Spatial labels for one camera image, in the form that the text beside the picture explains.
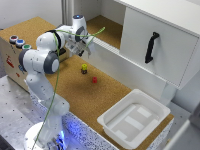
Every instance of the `cabinet handle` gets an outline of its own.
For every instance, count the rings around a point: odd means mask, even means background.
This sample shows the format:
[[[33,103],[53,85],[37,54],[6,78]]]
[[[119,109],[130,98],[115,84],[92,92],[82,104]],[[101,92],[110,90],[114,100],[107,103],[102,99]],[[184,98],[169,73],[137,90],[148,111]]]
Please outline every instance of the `cabinet handle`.
[[[153,36],[151,37],[145,57],[145,63],[148,64],[153,60],[153,57],[151,57],[151,53],[153,50],[154,40],[157,39],[160,35],[156,32],[153,32]]]

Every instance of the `green cable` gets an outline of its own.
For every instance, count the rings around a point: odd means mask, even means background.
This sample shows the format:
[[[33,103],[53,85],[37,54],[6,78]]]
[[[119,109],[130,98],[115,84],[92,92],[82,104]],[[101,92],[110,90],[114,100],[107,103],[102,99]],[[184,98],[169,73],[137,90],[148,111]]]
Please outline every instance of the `green cable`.
[[[58,61],[60,62],[60,57],[59,57],[60,49],[58,48],[58,42],[57,42],[55,33],[53,33],[53,36],[54,36],[54,39],[55,39],[55,42],[56,42],[56,48],[57,48],[57,51],[58,51]],[[51,110],[51,107],[52,107],[52,105],[53,105],[54,98],[55,98],[55,95],[56,95],[57,86],[58,86],[59,73],[60,73],[60,65],[58,66],[57,79],[56,79],[56,86],[55,86],[55,89],[54,89],[53,99],[52,99],[52,101],[51,101],[51,105],[50,105],[50,107],[49,107],[49,109],[48,109],[48,111],[47,111],[47,114],[46,114],[46,116],[45,116],[45,119],[44,119],[44,122],[43,122],[43,124],[42,124],[42,127],[41,127],[41,129],[40,129],[40,131],[39,131],[39,133],[38,133],[38,135],[37,135],[37,138],[36,138],[36,140],[35,140],[35,143],[34,143],[34,145],[33,145],[33,147],[32,147],[32,150],[34,149],[35,144],[36,144],[36,142],[38,141],[39,135],[40,135],[40,133],[41,133],[41,131],[42,131],[42,128],[43,128],[43,126],[44,126],[44,123],[46,122],[46,119],[47,119],[47,117],[48,117],[48,115],[49,115],[49,112],[50,112],[50,110]]]
[[[103,32],[104,30],[105,30],[105,27],[103,27],[102,29],[100,29],[97,33],[91,34],[91,35],[77,35],[77,34],[72,34],[72,33],[70,33],[70,32],[67,32],[67,31],[63,31],[63,30],[56,30],[56,31],[66,32],[66,33],[69,33],[69,34],[71,34],[71,35],[80,36],[80,37],[90,37],[90,36],[93,36],[93,38],[90,40],[90,42],[86,45],[86,48],[87,48],[88,45],[92,42],[92,40],[95,38],[95,36],[98,35],[98,34],[100,34],[101,32]],[[55,39],[55,42],[56,42],[56,48],[57,48],[57,51],[58,51],[58,61],[60,62],[60,58],[59,58],[60,49],[58,48],[58,41],[57,41],[57,39],[56,39],[55,33],[53,33],[53,36],[54,36],[54,39]],[[34,149],[35,144],[36,144],[36,142],[38,141],[39,135],[40,135],[40,133],[41,133],[41,131],[42,131],[42,128],[43,128],[43,126],[44,126],[44,124],[45,124],[45,122],[46,122],[46,119],[47,119],[47,117],[48,117],[48,115],[49,115],[49,112],[50,112],[50,110],[51,110],[51,107],[52,107],[52,105],[53,105],[54,98],[55,98],[55,95],[56,95],[57,86],[58,86],[59,73],[60,73],[60,65],[58,66],[57,79],[56,79],[56,85],[55,85],[55,89],[54,89],[53,99],[52,99],[52,101],[51,101],[51,105],[50,105],[50,107],[49,107],[49,109],[48,109],[48,111],[47,111],[47,114],[46,114],[46,116],[45,116],[45,119],[44,119],[44,122],[43,122],[43,124],[42,124],[42,127],[41,127],[41,129],[40,129],[40,131],[39,131],[39,133],[38,133],[38,135],[37,135],[37,138],[36,138],[36,140],[35,140],[35,143],[34,143],[34,145],[33,145],[33,147],[32,147],[32,150]]]

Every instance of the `white tray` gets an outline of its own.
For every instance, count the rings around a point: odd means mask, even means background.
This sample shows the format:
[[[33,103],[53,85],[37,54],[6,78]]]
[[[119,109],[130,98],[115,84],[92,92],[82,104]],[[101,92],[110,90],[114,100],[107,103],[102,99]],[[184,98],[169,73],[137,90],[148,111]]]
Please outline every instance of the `white tray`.
[[[118,144],[125,149],[135,149],[169,113],[169,108],[136,89],[97,120]]]

